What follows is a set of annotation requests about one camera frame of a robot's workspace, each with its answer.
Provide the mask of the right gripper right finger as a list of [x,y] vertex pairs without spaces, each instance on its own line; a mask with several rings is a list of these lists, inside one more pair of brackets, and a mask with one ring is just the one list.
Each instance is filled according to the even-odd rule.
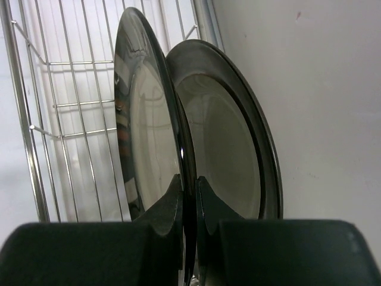
[[379,285],[362,235],[342,220],[244,219],[196,182],[201,285]]

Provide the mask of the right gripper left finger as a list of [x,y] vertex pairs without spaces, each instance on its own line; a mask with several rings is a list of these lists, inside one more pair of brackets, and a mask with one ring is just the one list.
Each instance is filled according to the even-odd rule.
[[1,248],[2,285],[180,285],[179,175],[132,222],[28,223]]

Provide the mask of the metallic rim cream plate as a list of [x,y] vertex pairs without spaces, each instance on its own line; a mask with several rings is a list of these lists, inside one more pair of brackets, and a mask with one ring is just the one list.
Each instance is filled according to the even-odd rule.
[[216,46],[177,44],[167,64],[185,110],[198,176],[247,219],[281,219],[279,161],[263,109],[242,72]]

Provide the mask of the dark rim patterned plate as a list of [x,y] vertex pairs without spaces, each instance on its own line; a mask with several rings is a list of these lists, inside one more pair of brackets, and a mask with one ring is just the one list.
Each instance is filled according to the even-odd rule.
[[114,52],[118,152],[131,220],[173,237],[154,257],[160,272],[174,266],[172,285],[189,285],[196,248],[195,156],[184,109],[165,55],[145,16],[126,8]]

